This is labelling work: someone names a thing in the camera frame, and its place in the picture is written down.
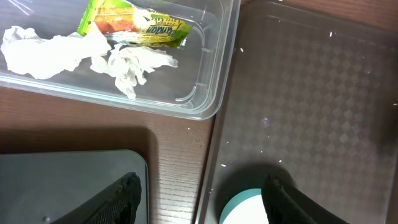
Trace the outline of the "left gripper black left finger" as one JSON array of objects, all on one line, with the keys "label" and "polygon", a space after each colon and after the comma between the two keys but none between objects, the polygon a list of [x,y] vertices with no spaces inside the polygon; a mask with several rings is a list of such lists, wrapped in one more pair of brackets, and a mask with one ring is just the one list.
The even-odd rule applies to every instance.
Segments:
[{"label": "left gripper black left finger", "polygon": [[128,172],[52,224],[133,224],[141,193],[139,176]]}]

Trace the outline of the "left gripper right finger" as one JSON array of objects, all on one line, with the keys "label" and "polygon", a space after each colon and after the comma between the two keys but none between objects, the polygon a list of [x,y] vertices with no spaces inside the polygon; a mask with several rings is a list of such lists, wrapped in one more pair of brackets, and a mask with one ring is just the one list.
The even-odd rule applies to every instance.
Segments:
[{"label": "left gripper right finger", "polygon": [[347,224],[272,174],[266,175],[261,196],[270,224]]}]

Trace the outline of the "light blue rice bowl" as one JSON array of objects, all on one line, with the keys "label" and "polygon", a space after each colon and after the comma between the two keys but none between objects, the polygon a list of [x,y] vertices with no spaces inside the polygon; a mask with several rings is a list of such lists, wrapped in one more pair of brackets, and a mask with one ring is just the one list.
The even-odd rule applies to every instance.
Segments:
[{"label": "light blue rice bowl", "polygon": [[261,189],[248,189],[236,194],[224,206],[219,224],[268,224]]}]

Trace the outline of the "white tissue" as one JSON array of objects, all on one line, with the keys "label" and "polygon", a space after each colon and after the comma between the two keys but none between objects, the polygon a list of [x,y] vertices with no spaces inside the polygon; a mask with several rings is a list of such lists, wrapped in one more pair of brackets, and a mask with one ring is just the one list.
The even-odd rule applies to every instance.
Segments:
[{"label": "white tissue", "polygon": [[12,26],[4,31],[1,52],[7,69],[45,80],[64,70],[74,71],[84,58],[104,56],[111,50],[105,36],[93,26],[82,36],[74,32],[52,39],[39,37],[33,28]]},{"label": "white tissue", "polygon": [[144,73],[152,73],[161,66],[178,67],[178,60],[165,51],[149,47],[124,47],[116,44],[106,60],[101,56],[91,58],[90,68],[115,78],[115,86],[129,99],[136,98],[134,87],[144,85]]}]

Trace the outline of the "green orange snack wrapper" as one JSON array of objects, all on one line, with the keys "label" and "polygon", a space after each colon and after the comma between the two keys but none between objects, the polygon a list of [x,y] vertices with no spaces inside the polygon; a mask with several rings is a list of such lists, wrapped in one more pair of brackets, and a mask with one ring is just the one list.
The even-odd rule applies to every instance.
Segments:
[{"label": "green orange snack wrapper", "polygon": [[86,35],[93,25],[113,42],[175,48],[183,45],[193,27],[168,14],[123,0],[90,0],[76,31]]}]

